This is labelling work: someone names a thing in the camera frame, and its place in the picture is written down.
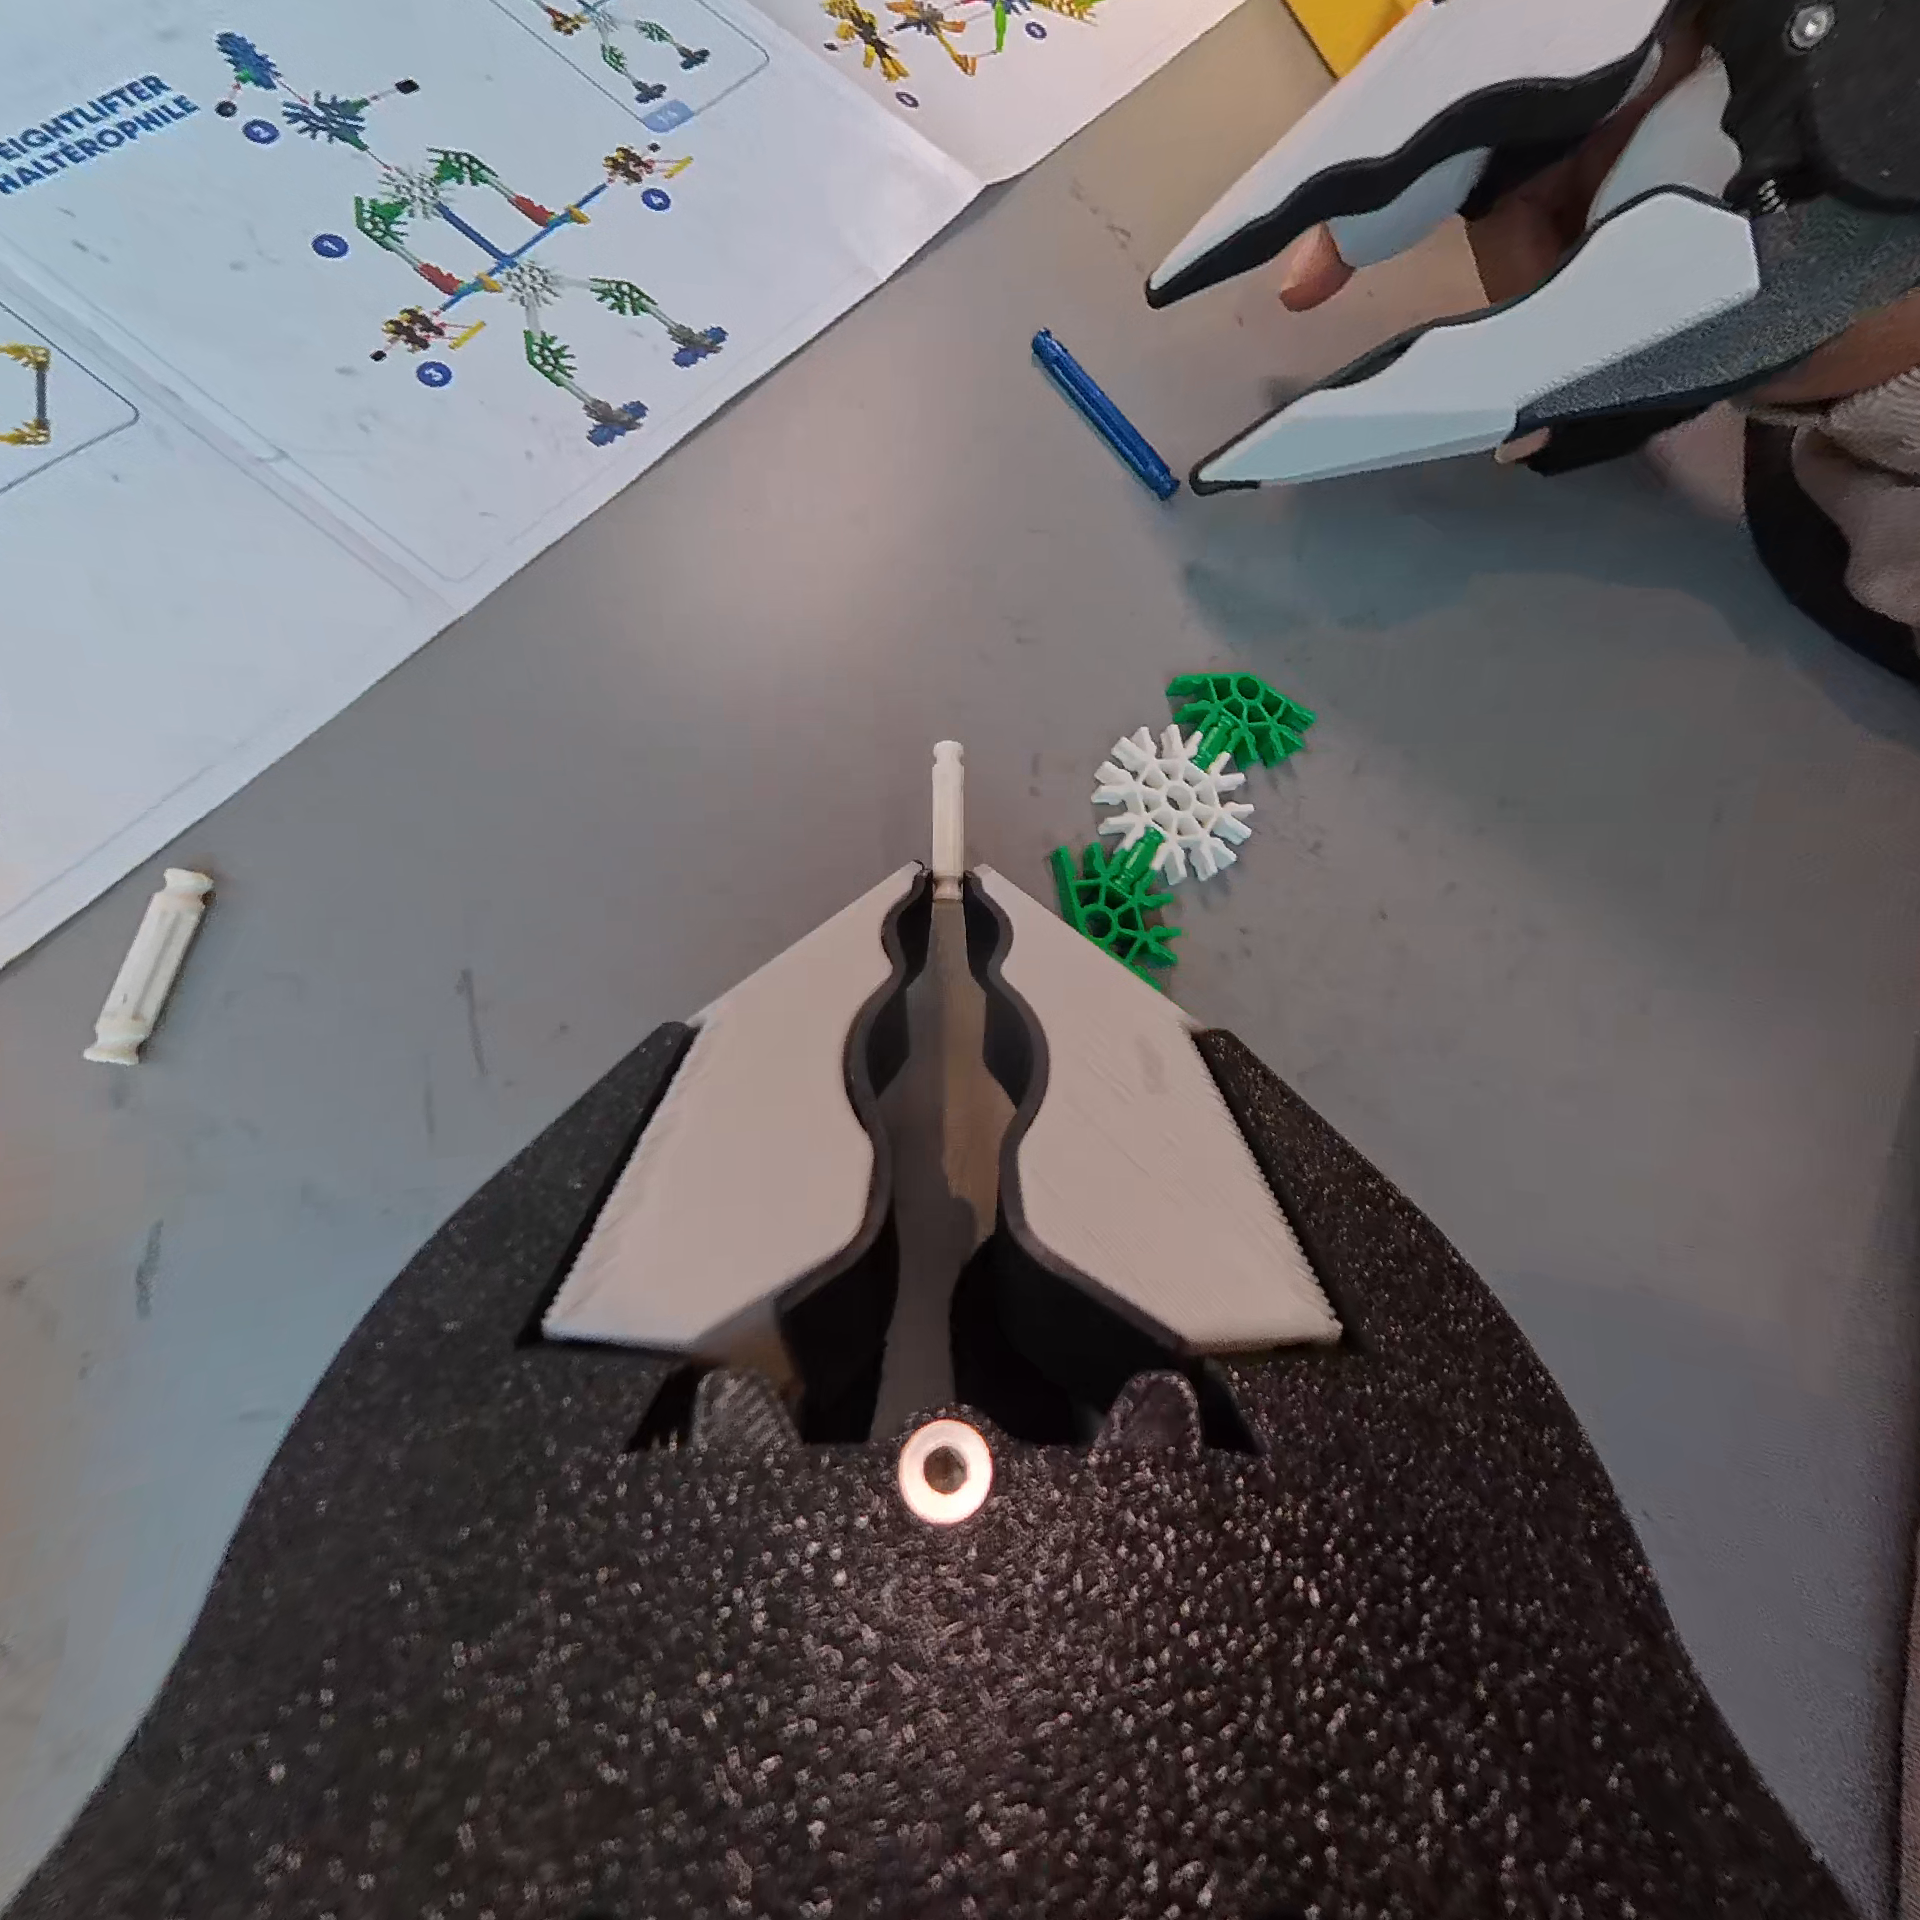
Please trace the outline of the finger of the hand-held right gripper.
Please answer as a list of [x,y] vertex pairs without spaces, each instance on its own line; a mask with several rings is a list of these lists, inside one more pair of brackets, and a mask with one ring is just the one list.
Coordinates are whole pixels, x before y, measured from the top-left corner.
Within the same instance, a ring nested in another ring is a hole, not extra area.
[[1152,306],[1254,271],[1330,225],[1357,267],[1462,209],[1498,154],[1552,161],[1656,65],[1666,2],[1420,5],[1189,228]]
[[1653,189],[1592,227],[1536,290],[1416,326],[1247,426],[1190,470],[1196,494],[1259,490],[1487,450],[1576,378],[1760,290],[1751,221]]

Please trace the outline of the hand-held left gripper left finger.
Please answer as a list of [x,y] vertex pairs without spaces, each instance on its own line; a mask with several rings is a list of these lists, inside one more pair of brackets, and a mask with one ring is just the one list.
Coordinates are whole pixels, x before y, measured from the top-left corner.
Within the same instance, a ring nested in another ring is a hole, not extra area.
[[803,1410],[874,1410],[896,1310],[878,1094],[927,956],[901,867],[698,1015],[664,1093],[544,1310],[611,1341],[775,1378]]

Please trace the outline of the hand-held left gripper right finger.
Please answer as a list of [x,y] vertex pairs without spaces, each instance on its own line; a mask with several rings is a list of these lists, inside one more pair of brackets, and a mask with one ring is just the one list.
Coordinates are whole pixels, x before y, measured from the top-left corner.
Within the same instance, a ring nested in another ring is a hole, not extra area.
[[999,1148],[990,1323],[1078,1409],[1140,1371],[1333,1349],[1338,1313],[1186,1015],[994,871],[966,878]]

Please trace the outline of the green toy connector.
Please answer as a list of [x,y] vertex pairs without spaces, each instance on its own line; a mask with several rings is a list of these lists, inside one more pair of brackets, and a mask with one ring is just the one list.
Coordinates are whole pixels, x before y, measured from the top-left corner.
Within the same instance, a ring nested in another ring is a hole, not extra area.
[[1047,858],[1063,922],[1157,990],[1176,964],[1171,945],[1184,934],[1164,922],[1173,900],[1159,890],[1164,846],[1148,827],[1130,847],[1087,844],[1074,854],[1061,846]]
[[1189,759],[1279,766],[1306,747],[1317,713],[1258,674],[1182,674],[1165,684]]

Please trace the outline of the white snowflake toy connector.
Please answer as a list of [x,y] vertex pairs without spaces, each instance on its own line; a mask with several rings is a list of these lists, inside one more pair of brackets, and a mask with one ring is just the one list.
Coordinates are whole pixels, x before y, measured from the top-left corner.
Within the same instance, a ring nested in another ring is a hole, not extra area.
[[1212,881],[1236,862],[1252,835],[1252,805],[1238,799],[1245,775],[1199,732],[1171,722],[1112,743],[1094,770],[1093,805],[1106,809],[1096,831],[1122,854],[1144,847],[1148,868],[1165,885]]

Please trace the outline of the blue toy rod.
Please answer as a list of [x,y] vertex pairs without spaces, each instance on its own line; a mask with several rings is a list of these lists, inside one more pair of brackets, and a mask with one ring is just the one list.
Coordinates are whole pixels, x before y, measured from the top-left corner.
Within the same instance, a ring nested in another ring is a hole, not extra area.
[[1154,499],[1168,501],[1179,492],[1179,475],[1048,330],[1034,334],[1030,353],[1056,394]]

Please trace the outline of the person's right forearm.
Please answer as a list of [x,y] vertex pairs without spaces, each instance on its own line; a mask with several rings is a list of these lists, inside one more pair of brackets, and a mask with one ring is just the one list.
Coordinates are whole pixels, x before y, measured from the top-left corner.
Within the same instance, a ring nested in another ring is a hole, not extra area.
[[1917,371],[1843,401],[1746,402],[1743,524],[1806,612],[1917,623]]

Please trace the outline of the grey desk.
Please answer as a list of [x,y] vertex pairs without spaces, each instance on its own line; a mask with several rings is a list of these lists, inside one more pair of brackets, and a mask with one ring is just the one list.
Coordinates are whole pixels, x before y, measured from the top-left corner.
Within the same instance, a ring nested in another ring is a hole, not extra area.
[[[1322,91],[1247,5],[4,973],[4,1893],[155,1693],[348,1330],[648,1029],[927,841],[1048,899],[1165,681],[1317,708],[1175,985],[1559,1373],[1752,1762],[1896,1884],[1915,1476],[1915,698],[1772,588],[1726,421],[1152,501],[1471,302],[1454,230],[1323,316],[1144,269]],[[82,1060],[166,868],[136,1066]]]

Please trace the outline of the person's right hand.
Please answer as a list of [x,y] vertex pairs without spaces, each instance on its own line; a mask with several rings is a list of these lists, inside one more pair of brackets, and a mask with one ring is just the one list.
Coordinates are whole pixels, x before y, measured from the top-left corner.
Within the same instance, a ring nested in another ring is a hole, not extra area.
[[[1479,219],[1467,221],[1479,287],[1490,303],[1526,295],[1586,230],[1589,210],[1629,137],[1662,91],[1645,85],[1581,143],[1514,186]],[[1327,227],[1315,227],[1285,259],[1279,302],[1306,314],[1333,299],[1352,278]]]

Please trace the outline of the stacked yellow storage bins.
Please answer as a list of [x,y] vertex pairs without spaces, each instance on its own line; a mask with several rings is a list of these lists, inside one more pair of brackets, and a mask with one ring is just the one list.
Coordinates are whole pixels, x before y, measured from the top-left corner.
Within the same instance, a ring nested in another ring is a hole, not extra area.
[[1346,78],[1420,2],[1286,0],[1285,9],[1335,81]]

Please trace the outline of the toy instruction poster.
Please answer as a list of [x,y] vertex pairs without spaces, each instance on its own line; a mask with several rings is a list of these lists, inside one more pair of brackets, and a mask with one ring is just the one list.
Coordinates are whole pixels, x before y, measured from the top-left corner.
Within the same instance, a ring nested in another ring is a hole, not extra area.
[[4,957],[1231,5],[4,5]]

